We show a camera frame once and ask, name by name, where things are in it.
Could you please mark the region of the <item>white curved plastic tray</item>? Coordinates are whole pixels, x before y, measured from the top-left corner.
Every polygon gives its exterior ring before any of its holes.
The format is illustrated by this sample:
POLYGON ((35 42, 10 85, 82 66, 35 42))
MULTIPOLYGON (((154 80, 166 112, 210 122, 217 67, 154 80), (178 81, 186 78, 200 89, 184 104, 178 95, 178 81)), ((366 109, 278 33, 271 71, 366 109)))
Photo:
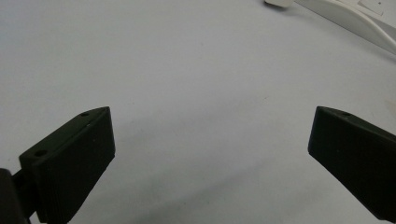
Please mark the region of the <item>white curved plastic tray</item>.
POLYGON ((295 0, 396 55, 396 0, 295 0))

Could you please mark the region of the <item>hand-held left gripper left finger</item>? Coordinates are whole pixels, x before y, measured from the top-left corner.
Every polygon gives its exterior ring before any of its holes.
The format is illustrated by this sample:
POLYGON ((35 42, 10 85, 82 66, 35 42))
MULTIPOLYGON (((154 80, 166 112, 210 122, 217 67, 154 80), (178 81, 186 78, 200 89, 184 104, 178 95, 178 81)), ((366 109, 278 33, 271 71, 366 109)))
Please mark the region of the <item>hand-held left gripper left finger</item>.
POLYGON ((46 224, 66 224, 115 157, 110 108, 83 112, 20 155, 35 185, 36 212, 46 224))

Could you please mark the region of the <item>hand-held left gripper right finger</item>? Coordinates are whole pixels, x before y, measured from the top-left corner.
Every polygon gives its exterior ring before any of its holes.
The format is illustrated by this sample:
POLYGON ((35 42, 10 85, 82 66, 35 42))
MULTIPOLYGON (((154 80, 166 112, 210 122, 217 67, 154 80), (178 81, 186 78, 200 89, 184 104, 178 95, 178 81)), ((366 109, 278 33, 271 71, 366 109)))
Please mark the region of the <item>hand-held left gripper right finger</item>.
POLYGON ((308 153, 376 218, 396 223, 396 135, 319 106, 308 153))

